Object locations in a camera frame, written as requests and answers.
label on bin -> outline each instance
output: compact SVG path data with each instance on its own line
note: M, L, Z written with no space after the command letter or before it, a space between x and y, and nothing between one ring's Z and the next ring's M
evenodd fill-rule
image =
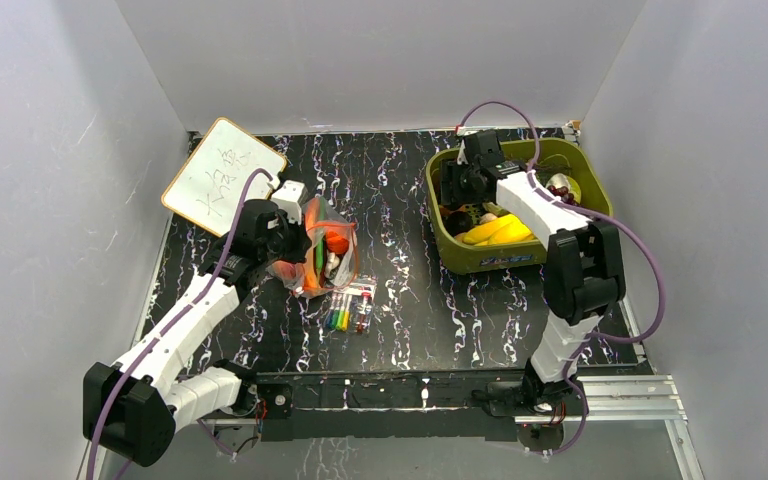
M526 262L531 260L531 257L533 257L533 255L517 255L515 257L487 257L481 260L481 263L479 263L478 266L487 267L490 265L501 265L503 263Z

black marble table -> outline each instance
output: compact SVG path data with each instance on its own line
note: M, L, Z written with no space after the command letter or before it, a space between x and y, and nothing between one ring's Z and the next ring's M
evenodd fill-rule
M503 140L526 138L501 132ZM540 136L564 137L560 128ZM440 262L426 206L426 162L456 144L453 132L291 135L263 141L289 160L292 178L356 222L360 274L378 280L368 335L323 326L329 301L292 297L267 279L203 342L187 368L228 358L257 372L377 372L524 366L548 308L540 267L455 275ZM147 333L188 286L211 234L174 217L156 279ZM627 335L619 311L600 325ZM594 340L585 364L636 363L630 346Z

plastic bin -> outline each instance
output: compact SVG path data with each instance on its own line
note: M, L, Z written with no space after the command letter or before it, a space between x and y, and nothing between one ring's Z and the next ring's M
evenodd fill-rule
M530 159L534 155L534 140L502 142L502 151L507 158ZM537 240L506 245L475 247L458 242L446 231L435 194L439 182L440 162L454 159L458 149L443 150L434 155L425 167L425 181L428 185L429 216L437 251L443 265L454 273L468 274L500 268L534 265L546 261L546 249ZM559 138L540 140L538 166L562 165L581 186L582 206L607 215L613 215L613 207L605 194L602 184L593 173L590 161L574 143Z

